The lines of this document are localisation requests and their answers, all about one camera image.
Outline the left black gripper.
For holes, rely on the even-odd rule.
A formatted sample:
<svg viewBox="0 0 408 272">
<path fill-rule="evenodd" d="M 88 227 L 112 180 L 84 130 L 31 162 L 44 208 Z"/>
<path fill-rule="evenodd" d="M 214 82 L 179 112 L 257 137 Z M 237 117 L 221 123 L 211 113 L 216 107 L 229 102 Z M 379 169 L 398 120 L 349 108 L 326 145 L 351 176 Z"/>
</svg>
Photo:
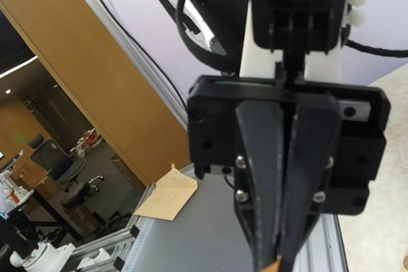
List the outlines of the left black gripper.
<svg viewBox="0 0 408 272">
<path fill-rule="evenodd" d="M 333 104 L 299 104 L 327 102 L 336 102 L 340 114 Z M 333 147 L 324 212 L 357 215 L 364 210 L 368 185 L 376 179 L 385 151 L 384 132 L 391 110 L 386 94 L 377 87 L 198 78 L 187 100 L 191 161 L 196 176 L 203 178 L 230 175 L 236 158 L 244 158 L 245 169 L 235 171 L 235 189 L 248 198 L 235 199 L 235 215 L 251 251 L 253 271 L 269 267 L 278 253 L 284 137 L 282 112 L 276 103 L 289 114 L 296 108 L 282 209 L 281 271 L 293 270 L 314 194 L 326 187 L 323 178 Z"/>
</svg>

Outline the brown sticker sheet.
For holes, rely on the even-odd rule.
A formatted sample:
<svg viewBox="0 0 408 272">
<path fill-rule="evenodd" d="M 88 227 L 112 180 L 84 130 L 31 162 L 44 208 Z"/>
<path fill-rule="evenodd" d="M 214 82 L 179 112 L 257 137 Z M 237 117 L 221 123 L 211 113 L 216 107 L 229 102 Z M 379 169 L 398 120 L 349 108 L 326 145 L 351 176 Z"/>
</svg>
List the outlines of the brown sticker sheet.
<svg viewBox="0 0 408 272">
<path fill-rule="evenodd" d="M 155 189 L 136 209 L 135 215 L 173 221 L 198 189 L 198 182 L 182 174 L 175 165 L 160 178 Z"/>
</svg>

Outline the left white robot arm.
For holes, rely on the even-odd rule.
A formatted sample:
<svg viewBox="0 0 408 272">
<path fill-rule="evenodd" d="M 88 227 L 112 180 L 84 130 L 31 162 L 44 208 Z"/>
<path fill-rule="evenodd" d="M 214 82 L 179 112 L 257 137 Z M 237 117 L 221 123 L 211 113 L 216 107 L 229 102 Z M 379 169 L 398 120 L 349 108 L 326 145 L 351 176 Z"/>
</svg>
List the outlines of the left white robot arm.
<svg viewBox="0 0 408 272">
<path fill-rule="evenodd" d="M 159 0 L 218 75 L 187 100 L 195 175 L 233 177 L 255 271 L 292 271 L 322 214 L 357 215 L 383 157 L 382 89 L 335 77 L 362 0 Z"/>
</svg>

